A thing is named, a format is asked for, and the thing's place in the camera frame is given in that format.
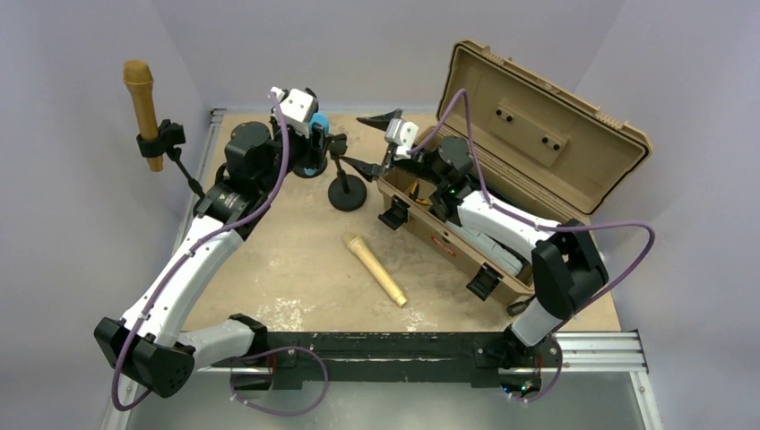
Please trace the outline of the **cream beige microphone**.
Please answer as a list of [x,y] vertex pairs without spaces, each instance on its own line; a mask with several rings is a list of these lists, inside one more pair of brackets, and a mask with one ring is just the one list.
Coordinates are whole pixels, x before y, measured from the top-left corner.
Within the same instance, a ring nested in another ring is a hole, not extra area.
[[383,264],[379,262],[363,237],[358,233],[348,232],[343,236],[343,242],[367,268],[369,273],[376,279],[388,297],[398,307],[403,308],[406,306],[408,298],[405,293],[398,286]]

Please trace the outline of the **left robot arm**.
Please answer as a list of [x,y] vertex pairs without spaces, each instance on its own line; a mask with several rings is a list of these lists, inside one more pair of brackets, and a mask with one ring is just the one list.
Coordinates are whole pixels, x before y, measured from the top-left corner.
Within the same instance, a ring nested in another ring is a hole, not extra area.
[[268,123],[236,126],[215,181],[194,208],[181,246],[142,297],[94,336],[113,368],[111,400],[119,410],[122,378],[146,393],[170,397],[197,369],[236,358],[257,366],[269,352],[266,327],[243,314],[196,331],[186,319],[217,271],[249,238],[294,169],[324,162],[327,129],[315,124],[319,102],[310,89],[274,87]]

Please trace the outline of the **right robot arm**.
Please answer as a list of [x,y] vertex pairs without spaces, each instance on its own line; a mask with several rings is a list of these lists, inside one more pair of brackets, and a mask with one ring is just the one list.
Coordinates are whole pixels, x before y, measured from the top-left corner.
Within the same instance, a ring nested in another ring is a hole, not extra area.
[[533,295],[507,326],[505,357],[523,365],[539,343],[577,314],[607,284],[609,275],[587,226],[530,214],[491,194],[477,177],[467,140],[446,136],[419,151],[419,127],[395,109],[358,122],[384,132],[382,162],[348,159],[367,181],[384,186],[389,228],[426,228],[442,245],[456,246],[481,265],[468,289],[486,299],[505,275],[529,271]]

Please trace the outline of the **black shock mount mic stand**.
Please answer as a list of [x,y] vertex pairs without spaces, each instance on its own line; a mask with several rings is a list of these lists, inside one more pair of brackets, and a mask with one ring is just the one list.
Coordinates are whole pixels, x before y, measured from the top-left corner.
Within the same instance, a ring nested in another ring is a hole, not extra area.
[[306,151],[292,156],[289,161],[290,172],[298,177],[310,179],[323,174],[328,161],[325,153]]

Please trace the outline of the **black stand with blue mic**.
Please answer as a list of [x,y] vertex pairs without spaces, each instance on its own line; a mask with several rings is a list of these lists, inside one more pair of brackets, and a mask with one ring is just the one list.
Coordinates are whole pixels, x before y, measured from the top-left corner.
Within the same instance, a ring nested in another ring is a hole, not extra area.
[[347,135],[331,134],[328,141],[327,149],[336,167],[336,178],[328,187],[329,203],[338,211],[356,211],[367,200],[367,187],[361,178],[349,175],[342,167],[341,158],[348,149]]

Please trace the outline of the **blue microphone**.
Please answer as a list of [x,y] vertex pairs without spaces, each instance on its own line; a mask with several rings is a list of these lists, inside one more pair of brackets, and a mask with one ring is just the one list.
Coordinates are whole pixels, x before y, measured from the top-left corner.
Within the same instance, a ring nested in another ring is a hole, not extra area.
[[330,132],[329,118],[323,112],[315,112],[311,116],[309,126],[312,132],[319,130],[322,136],[326,136]]

